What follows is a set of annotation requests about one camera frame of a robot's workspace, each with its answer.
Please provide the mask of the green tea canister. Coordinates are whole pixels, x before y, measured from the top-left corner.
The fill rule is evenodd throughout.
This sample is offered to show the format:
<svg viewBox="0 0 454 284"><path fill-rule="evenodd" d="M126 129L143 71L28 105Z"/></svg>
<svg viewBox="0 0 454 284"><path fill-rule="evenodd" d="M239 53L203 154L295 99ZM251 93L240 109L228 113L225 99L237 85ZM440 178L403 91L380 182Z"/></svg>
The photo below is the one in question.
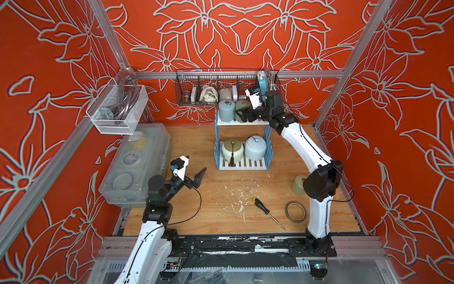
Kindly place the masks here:
<svg viewBox="0 0 454 284"><path fill-rule="evenodd" d="M251 107L251 103L247 99L238 100L235 104L235 121L239 123L247 122L245 118L245 110Z"/></svg>

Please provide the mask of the blue tea canister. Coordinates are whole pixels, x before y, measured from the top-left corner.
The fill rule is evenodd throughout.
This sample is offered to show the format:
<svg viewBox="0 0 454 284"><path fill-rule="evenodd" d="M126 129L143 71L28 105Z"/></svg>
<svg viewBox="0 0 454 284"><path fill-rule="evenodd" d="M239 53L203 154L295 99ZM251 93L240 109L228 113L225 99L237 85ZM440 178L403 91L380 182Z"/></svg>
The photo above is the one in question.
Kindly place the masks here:
<svg viewBox="0 0 454 284"><path fill-rule="evenodd" d="M235 118L235 102L231 99L223 99L218 104L219 118L221 121L230 123Z"/></svg>

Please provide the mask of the blue white slatted shelf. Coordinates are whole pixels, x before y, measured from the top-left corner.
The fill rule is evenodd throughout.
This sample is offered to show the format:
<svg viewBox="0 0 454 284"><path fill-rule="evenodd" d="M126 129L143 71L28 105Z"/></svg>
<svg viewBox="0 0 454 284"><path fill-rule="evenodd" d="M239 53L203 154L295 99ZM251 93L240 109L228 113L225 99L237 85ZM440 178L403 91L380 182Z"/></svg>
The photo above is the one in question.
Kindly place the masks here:
<svg viewBox="0 0 454 284"><path fill-rule="evenodd" d="M261 126L264 127L264 134L262 139L266 144L266 152L261 160L251 160L245 154L245 145L249 138L246 138L244 141L241 141L244 151L242 160L238 163L230 164L227 160L224 159L222 152L224 141L220 139L220 127L252 127L252 126ZM219 117L219 111L215 110L215 135L216 142L214 147L215 152L215 163L218 171L263 171L270 170L271 161L274 156L273 146L271 145L271 132L272 128L269 126L269 123L262 120L256 120L252 123L239 123L237 121L224 122Z"/></svg>

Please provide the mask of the yellow tea canister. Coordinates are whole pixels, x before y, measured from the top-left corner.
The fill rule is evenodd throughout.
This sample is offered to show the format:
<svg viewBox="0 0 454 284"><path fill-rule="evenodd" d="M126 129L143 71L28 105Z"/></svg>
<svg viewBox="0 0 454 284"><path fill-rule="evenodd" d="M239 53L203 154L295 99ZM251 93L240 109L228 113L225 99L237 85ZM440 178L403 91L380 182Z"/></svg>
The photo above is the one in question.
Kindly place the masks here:
<svg viewBox="0 0 454 284"><path fill-rule="evenodd" d="M292 192L296 195L305 195L304 181L306 180L306 175L298 175L295 177L292 183Z"/></svg>

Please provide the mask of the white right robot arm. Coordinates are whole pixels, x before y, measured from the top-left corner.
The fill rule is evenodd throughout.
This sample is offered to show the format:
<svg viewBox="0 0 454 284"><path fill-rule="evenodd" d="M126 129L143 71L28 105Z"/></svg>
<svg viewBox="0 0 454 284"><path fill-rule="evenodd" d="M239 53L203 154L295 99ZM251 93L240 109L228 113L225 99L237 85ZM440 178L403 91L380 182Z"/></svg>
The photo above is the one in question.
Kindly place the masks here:
<svg viewBox="0 0 454 284"><path fill-rule="evenodd" d="M290 143L308 167L310 175L303 181L303 189L310 201L309 224L305 232L306 250L310 254L326 253L331 245L331 206L344 165L325 154L306 134L299 118L285 110L280 91L267 91L262 96L258 88L250 88L245 94L251 107L244 110L244 120L268 122L278 135Z"/></svg>

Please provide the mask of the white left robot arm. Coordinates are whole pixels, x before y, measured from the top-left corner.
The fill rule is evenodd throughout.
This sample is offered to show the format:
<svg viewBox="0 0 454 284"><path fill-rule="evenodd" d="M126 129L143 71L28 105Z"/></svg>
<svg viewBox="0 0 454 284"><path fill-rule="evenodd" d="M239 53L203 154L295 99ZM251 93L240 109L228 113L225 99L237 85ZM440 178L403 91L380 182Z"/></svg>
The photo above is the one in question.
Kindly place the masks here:
<svg viewBox="0 0 454 284"><path fill-rule="evenodd" d="M198 190L206 168L193 179L174 174L167 180L155 175L148 181L148 198L138 239L115 281L117 284L154 284L164 269L167 258L177 245L178 233L169 229L173 206L170 200L183 187Z"/></svg>

